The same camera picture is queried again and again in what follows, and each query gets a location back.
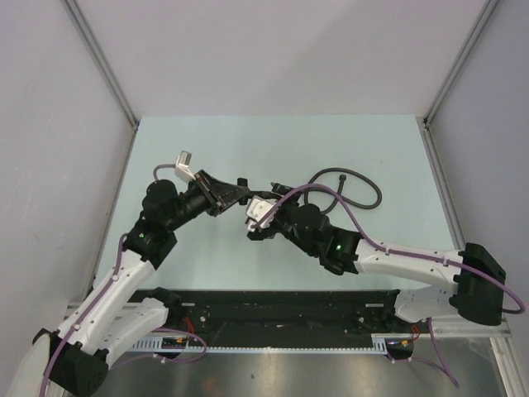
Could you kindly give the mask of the black T-shaped connector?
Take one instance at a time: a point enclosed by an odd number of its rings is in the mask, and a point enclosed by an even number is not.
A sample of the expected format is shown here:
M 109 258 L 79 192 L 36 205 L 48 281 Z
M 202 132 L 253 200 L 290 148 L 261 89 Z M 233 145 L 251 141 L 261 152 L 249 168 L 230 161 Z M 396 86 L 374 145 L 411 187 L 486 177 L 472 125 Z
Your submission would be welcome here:
M 266 199 L 268 197 L 268 191 L 252 190 L 248 186 L 248 179 L 238 178 L 236 185 L 242 190 L 243 195 L 239 198 L 239 205 L 247 205 L 254 196 Z

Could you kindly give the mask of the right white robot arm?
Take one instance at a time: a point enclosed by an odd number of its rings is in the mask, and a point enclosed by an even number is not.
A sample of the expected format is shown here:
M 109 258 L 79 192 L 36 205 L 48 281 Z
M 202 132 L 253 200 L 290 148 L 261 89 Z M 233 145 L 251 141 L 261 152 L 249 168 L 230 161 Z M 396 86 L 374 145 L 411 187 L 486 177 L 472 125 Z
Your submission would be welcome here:
M 421 289 L 391 293 L 381 311 L 391 332 L 452 314 L 484 326 L 502 322 L 506 273 L 483 246 L 428 251 L 389 245 L 359 229 L 333 226 L 318 206 L 299 204 L 300 193 L 290 189 L 281 199 L 255 195 L 246 208 L 248 238 L 263 241 L 281 234 L 335 275 L 381 274 L 422 283 Z

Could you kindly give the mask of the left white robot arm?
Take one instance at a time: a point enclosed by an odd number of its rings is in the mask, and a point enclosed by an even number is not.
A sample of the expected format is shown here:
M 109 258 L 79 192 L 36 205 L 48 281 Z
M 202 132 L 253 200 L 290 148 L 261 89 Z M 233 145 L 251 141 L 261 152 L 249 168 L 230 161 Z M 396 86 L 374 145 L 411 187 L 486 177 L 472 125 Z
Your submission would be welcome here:
M 91 396 L 117 359 L 135 342 L 158 329 L 171 331 L 183 320 L 182 299 L 157 288 L 132 313 L 117 313 L 153 275 L 177 244 L 175 231 L 202 213 L 217 216 L 236 203 L 246 203 L 250 189 L 244 178 L 229 184 L 204 170 L 194 175 L 178 170 L 187 181 L 179 192 L 167 179 L 146 189 L 134 227 L 121 235 L 115 264 L 76 311 L 53 332 L 42 330 L 37 340 L 49 340 L 49 359 L 38 394 L 53 382 L 76 396 Z

